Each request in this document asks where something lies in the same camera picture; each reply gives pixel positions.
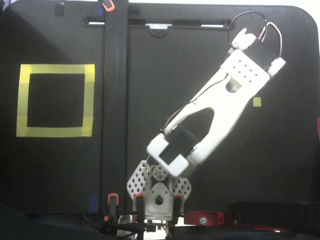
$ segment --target yellow tape square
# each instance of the yellow tape square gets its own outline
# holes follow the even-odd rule
[[[84,74],[82,127],[28,127],[30,74]],[[17,137],[91,137],[94,122],[94,64],[21,64],[16,118]]]
[[[254,97],[253,98],[253,106],[254,107],[261,107],[261,97]]]

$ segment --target white bracket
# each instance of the white bracket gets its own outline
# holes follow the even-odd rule
[[[145,218],[170,221],[173,217],[174,196],[182,196],[185,203],[192,186],[187,178],[172,177],[162,166],[150,167],[142,160],[127,182],[126,189],[132,199],[134,212],[137,210],[134,203],[135,195],[143,194]],[[184,213],[184,205],[181,206],[180,213]]]

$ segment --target screw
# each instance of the screw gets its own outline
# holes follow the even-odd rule
[[[207,219],[205,217],[200,218],[201,225],[207,225]]]

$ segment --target red bracket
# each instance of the red bracket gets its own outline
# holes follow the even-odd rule
[[[240,214],[218,211],[186,211],[184,224],[207,227],[239,227]]]

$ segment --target wire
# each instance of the wire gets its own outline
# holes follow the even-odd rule
[[[210,89],[211,87],[213,87],[214,85],[216,85],[216,84],[218,84],[218,83],[221,83],[221,82],[222,82],[223,80],[225,80],[225,79],[226,79],[226,77],[225,77],[224,79],[220,80],[220,81],[217,81],[217,82],[211,84],[211,85],[208,86],[203,92],[201,92],[201,93],[199,94],[199,96],[197,96],[194,100],[192,100],[192,101],[190,101],[190,102],[182,105],[180,108],[178,108],[178,109],[176,109],[175,111],[173,111],[173,112],[166,118],[166,122],[165,122],[165,124],[164,124],[164,126],[163,126],[162,131],[163,131],[163,132],[165,131],[165,128],[167,127],[170,119],[171,119],[174,115],[176,115],[177,113],[179,113],[183,108],[185,108],[185,106],[187,106],[187,105],[189,105],[189,104],[192,104],[192,103],[194,103],[195,101],[197,101],[198,98],[199,98],[202,94],[204,94],[208,89]]]
[[[137,233],[132,232],[132,233],[127,234],[127,235],[118,236],[117,238],[118,238],[118,239],[125,239],[125,238],[129,238],[129,237],[131,237],[131,236],[133,236],[133,235],[136,235],[136,234],[137,234]]]
[[[260,37],[260,38],[258,38],[258,39],[260,39],[261,42],[263,42],[263,41],[265,40],[265,37],[266,37],[266,35],[267,35],[267,29],[268,29],[268,26],[269,26],[269,25],[270,25],[271,27],[273,27],[273,28],[276,30],[276,32],[278,33],[279,42],[280,42],[279,58],[281,58],[281,55],[282,55],[282,34],[281,34],[279,28],[278,28],[273,22],[268,22],[268,23],[266,24],[266,26],[263,26],[262,32],[265,31],[265,34],[264,34],[263,37]]]
[[[227,41],[228,41],[228,44],[233,48],[233,49],[236,49],[231,43],[230,43],[230,40],[229,40],[229,32],[230,32],[230,28],[232,26],[232,24],[236,21],[237,18],[243,16],[243,15],[246,15],[246,14],[258,14],[260,15],[261,17],[263,17],[264,19],[264,26],[267,28],[267,20],[266,20],[266,17],[260,13],[260,12],[257,12],[257,11],[246,11],[246,12],[243,12],[243,13],[240,13],[238,14],[237,16],[234,17],[234,19],[232,19],[232,21],[230,22],[229,24],[229,27],[228,27],[228,30],[226,32],[226,38],[227,38]]]
[[[166,230],[166,227],[165,226],[162,226],[162,228],[163,228],[163,230],[165,231],[165,232],[167,232],[167,230]],[[167,233],[167,236],[169,237],[169,238],[171,238],[172,237],[172,235],[171,235],[171,233],[168,231],[168,233]]]
[[[149,158],[150,158],[150,155],[146,158],[145,166],[144,166],[144,174],[146,175],[146,179],[149,178],[149,175],[148,175],[148,173],[147,173],[147,166],[148,166]]]
[[[87,218],[86,215],[82,215],[82,216],[83,216],[85,222],[86,222],[87,224],[89,224],[91,227],[93,227],[94,229],[97,229],[97,230],[100,229],[98,226],[94,225],[91,221],[89,221],[89,219]]]

